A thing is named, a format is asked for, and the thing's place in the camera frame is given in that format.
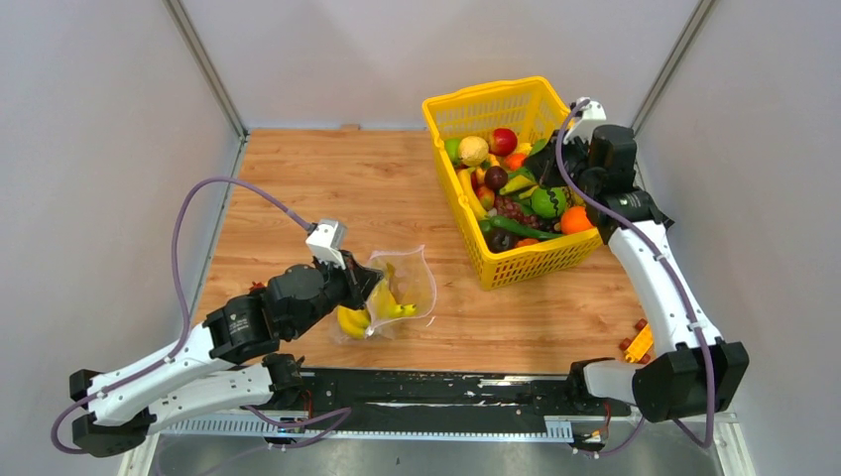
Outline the yellow banana bunch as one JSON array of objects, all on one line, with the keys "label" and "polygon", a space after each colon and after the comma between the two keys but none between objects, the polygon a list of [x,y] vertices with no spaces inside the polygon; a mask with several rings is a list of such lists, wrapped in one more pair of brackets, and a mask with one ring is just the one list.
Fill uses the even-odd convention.
[{"label": "yellow banana bunch", "polygon": [[347,337],[362,340],[373,336],[383,322],[417,315],[418,307],[414,303],[400,303],[395,298],[391,288],[395,273],[395,267],[387,264],[385,278],[373,291],[365,309],[352,310],[343,306],[337,309],[337,323]]}]

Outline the clear zip top bag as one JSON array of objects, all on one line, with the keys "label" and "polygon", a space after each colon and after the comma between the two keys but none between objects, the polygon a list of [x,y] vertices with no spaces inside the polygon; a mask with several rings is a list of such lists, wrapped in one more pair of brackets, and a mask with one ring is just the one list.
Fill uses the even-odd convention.
[{"label": "clear zip top bag", "polygon": [[424,245],[408,251],[374,251],[367,266],[383,272],[384,279],[364,309],[337,309],[333,330],[337,343],[394,339],[403,322],[433,317],[437,286]]}]

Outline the yellow plastic basket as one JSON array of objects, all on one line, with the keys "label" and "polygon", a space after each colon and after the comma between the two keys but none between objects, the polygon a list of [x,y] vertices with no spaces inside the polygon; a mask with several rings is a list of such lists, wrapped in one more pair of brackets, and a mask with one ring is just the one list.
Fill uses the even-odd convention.
[{"label": "yellow plastic basket", "polygon": [[456,168],[444,150],[446,139],[471,135],[487,139],[498,127],[509,127],[530,140],[557,129],[569,108],[544,77],[464,87],[426,99],[421,109],[434,150],[438,180],[483,290],[575,267],[602,245],[598,232],[591,229],[504,253],[490,252],[479,221],[462,194]]}]

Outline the orange fruit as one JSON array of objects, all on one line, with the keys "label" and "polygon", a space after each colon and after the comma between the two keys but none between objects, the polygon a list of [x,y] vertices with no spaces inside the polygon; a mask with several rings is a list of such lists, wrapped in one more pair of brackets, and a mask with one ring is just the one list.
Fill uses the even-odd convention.
[{"label": "orange fruit", "polygon": [[594,228],[590,222],[586,208],[576,205],[567,208],[559,218],[559,231],[564,235],[572,235]]}]

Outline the beige lemon fruit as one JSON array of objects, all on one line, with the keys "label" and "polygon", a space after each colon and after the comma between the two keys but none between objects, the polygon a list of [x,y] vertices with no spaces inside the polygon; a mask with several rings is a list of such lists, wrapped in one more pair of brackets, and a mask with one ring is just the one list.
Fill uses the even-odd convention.
[{"label": "beige lemon fruit", "polygon": [[486,161],[489,152],[489,144],[485,139],[478,136],[468,136],[459,142],[457,158],[465,167],[477,167]]}]

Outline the orange carrot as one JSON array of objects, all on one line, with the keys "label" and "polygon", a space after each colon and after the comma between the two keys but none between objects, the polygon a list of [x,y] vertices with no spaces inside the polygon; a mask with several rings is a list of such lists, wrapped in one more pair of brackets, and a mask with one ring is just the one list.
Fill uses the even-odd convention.
[{"label": "orange carrot", "polygon": [[502,160],[502,165],[507,171],[515,172],[523,166],[527,158],[527,154],[513,153]]}]

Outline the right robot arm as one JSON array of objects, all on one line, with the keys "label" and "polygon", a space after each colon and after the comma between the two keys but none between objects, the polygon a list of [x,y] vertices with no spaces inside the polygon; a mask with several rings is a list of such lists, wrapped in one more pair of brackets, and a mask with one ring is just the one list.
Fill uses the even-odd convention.
[{"label": "right robot arm", "polygon": [[525,165],[549,186],[569,186],[589,221],[628,275],[653,333],[655,358],[575,362],[566,387],[570,407],[591,414],[606,399],[637,407],[650,422],[729,409],[750,358],[707,317],[670,254],[671,220],[636,180],[632,129],[597,127],[589,140],[558,131],[536,145]]}]

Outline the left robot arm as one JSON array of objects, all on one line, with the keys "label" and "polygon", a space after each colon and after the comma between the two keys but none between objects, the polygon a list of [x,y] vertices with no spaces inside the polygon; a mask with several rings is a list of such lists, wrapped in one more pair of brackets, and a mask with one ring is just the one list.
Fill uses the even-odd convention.
[{"label": "left robot arm", "polygon": [[295,408],[304,385],[300,360],[282,343],[302,337],[343,306],[365,308],[383,271],[313,262],[288,268],[246,295],[231,298],[185,340],[120,370],[82,369],[69,378],[71,398],[86,413],[71,425],[83,454],[109,457],[176,422],[233,408]]}]

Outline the small watermelon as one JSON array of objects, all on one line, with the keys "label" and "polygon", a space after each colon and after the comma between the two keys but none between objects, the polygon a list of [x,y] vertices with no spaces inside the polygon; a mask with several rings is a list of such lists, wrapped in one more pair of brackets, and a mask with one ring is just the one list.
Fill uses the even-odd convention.
[{"label": "small watermelon", "polygon": [[530,197],[530,206],[541,218],[559,218],[567,209],[564,188],[537,188]]}]

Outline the red apple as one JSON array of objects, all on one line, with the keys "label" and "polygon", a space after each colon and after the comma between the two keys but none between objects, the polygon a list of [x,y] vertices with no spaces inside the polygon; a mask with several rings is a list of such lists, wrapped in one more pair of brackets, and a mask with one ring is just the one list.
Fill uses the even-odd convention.
[{"label": "red apple", "polygon": [[491,132],[488,143],[491,154],[506,157],[517,149],[519,139],[517,134],[509,128],[496,128]]}]

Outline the dark purple passion fruit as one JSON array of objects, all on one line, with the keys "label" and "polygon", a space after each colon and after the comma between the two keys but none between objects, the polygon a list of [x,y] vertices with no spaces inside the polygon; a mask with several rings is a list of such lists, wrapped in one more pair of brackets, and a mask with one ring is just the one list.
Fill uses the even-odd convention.
[{"label": "dark purple passion fruit", "polygon": [[494,191],[503,188],[509,181],[507,171],[500,166],[492,166],[488,168],[483,177],[484,185]]}]

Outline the purple grapes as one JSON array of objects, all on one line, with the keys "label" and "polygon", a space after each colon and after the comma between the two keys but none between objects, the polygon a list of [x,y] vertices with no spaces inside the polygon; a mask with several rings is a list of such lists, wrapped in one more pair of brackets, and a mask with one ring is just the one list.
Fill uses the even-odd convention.
[{"label": "purple grapes", "polygon": [[494,201],[496,214],[515,220],[534,229],[541,227],[540,218],[528,205],[521,204],[507,195],[497,195]]}]

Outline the small red peach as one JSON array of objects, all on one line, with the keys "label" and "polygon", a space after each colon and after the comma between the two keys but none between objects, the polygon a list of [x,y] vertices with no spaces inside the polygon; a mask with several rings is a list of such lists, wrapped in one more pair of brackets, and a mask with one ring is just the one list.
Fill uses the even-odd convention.
[{"label": "small red peach", "polygon": [[495,207],[496,193],[493,189],[485,185],[480,185],[475,190],[475,193],[479,203],[485,210],[489,211]]}]

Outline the yellow orange toy block car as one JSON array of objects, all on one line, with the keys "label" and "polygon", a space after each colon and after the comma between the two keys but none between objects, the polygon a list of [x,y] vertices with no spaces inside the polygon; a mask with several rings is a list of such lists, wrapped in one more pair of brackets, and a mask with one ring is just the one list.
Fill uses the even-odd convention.
[{"label": "yellow orange toy block car", "polygon": [[654,337],[646,319],[640,319],[635,325],[636,335],[625,338],[619,344],[623,359],[627,363],[646,365],[653,360]]}]

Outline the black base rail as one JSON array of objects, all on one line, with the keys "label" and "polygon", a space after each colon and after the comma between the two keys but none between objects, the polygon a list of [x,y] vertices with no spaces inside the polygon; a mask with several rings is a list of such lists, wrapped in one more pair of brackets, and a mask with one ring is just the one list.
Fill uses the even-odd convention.
[{"label": "black base rail", "polygon": [[618,401],[576,401],[563,376],[305,368],[293,394],[260,406],[315,417],[348,408],[344,431],[426,434],[526,434],[548,417],[601,424],[627,417]]}]

